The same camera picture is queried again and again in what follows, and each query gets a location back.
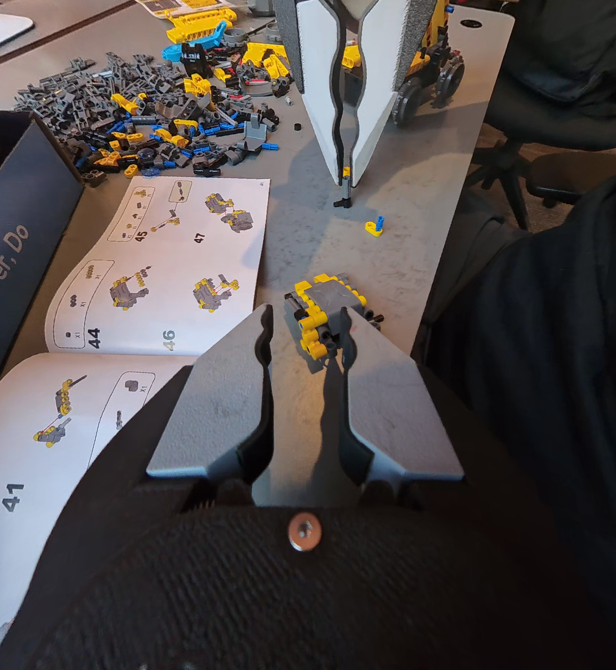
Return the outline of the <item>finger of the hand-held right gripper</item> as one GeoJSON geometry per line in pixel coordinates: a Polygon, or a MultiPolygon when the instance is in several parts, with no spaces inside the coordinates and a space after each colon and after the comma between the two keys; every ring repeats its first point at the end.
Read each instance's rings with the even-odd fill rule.
{"type": "Polygon", "coordinates": [[[344,6],[340,1],[296,4],[303,102],[331,177],[341,186],[344,146],[340,135],[343,102],[339,73],[346,43],[344,6]]]}
{"type": "Polygon", "coordinates": [[[359,181],[396,97],[396,74],[408,14],[408,1],[375,1],[363,14],[358,35],[363,87],[356,106],[356,140],[351,155],[352,186],[359,181]]]}

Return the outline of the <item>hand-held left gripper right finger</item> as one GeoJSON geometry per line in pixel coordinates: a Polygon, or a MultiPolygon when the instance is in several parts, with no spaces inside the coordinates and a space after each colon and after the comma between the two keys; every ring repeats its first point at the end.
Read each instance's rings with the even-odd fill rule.
{"type": "Polygon", "coordinates": [[[340,313],[338,454],[354,484],[463,479],[418,366],[351,307],[340,313]]]}

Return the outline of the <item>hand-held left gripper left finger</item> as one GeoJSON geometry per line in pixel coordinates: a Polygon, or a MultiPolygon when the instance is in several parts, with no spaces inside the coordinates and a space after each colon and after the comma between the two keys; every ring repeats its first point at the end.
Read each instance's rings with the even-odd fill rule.
{"type": "Polygon", "coordinates": [[[257,479],[273,447],[272,306],[263,304],[194,363],[146,472],[257,479]]]}

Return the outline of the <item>yellow grey toy brick assembly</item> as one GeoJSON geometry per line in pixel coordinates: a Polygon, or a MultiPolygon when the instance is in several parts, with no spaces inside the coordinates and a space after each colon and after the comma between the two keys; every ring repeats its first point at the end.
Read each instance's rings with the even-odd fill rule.
{"type": "Polygon", "coordinates": [[[375,329],[380,330],[383,315],[375,315],[367,299],[351,284],[346,273],[322,273],[310,281],[295,284],[285,294],[285,303],[298,323],[300,344],[313,360],[334,355],[344,330],[341,310],[350,307],[375,329]]]}

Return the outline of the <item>pile of toy parts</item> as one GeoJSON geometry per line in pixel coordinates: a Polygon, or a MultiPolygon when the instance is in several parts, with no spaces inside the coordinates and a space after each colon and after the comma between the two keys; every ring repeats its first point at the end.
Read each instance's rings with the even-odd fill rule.
{"type": "Polygon", "coordinates": [[[179,62],[107,52],[95,72],[94,60],[74,59],[19,90],[16,109],[45,123],[91,188],[112,174],[218,177],[273,143],[280,119],[266,99],[285,99],[294,82],[277,22],[246,31],[236,20],[232,8],[169,19],[170,46],[209,36],[221,21],[228,28],[220,47],[183,46],[179,62]]]}

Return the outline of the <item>yellow black toy vehicle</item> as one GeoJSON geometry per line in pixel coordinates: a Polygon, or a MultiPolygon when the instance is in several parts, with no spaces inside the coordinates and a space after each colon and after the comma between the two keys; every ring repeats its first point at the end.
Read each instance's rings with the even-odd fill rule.
{"type": "MultiPolygon", "coordinates": [[[[363,67],[358,35],[360,21],[374,1],[343,1],[347,30],[339,74],[339,93],[355,108],[362,94],[363,67]]],[[[450,1],[409,1],[396,74],[396,97],[390,116],[397,127],[407,126],[421,106],[433,98],[445,106],[459,88],[465,73],[462,53],[449,43],[450,1]]]]}

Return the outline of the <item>open instruction booklet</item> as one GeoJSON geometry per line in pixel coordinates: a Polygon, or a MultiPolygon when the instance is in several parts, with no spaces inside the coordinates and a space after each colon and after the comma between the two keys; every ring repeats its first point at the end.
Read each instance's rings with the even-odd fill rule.
{"type": "Polygon", "coordinates": [[[0,646],[86,470],[253,310],[269,180],[136,177],[0,381],[0,646]]]}

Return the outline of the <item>yellow sticker sheet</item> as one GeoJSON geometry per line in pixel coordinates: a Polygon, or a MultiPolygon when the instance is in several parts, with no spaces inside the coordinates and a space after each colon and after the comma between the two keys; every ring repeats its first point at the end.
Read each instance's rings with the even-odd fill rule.
{"type": "Polygon", "coordinates": [[[161,20],[231,7],[227,1],[136,1],[136,3],[153,17],[161,20]]]}

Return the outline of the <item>light blue toy tool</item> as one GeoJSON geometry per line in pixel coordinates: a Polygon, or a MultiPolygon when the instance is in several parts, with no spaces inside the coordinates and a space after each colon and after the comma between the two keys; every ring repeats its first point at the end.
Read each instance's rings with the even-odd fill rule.
{"type": "Polygon", "coordinates": [[[170,62],[179,62],[183,49],[183,46],[189,45],[190,47],[195,47],[201,45],[205,51],[211,50],[215,47],[220,47],[222,38],[224,36],[225,30],[227,30],[228,25],[226,22],[221,21],[212,34],[205,36],[203,38],[195,39],[182,44],[174,44],[166,47],[162,51],[162,59],[170,62]]]}

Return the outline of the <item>black backpack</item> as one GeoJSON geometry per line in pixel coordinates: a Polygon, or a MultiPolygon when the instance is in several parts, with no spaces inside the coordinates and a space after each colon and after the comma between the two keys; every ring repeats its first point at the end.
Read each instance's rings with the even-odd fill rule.
{"type": "Polygon", "coordinates": [[[562,107],[616,116],[616,1],[519,1],[503,71],[562,107]]]}

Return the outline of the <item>dark blue cardboard box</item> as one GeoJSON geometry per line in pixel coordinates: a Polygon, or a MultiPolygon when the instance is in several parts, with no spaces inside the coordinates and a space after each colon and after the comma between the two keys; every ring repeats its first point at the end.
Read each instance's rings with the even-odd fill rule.
{"type": "Polygon", "coordinates": [[[40,119],[0,111],[0,373],[83,190],[40,119]]]}

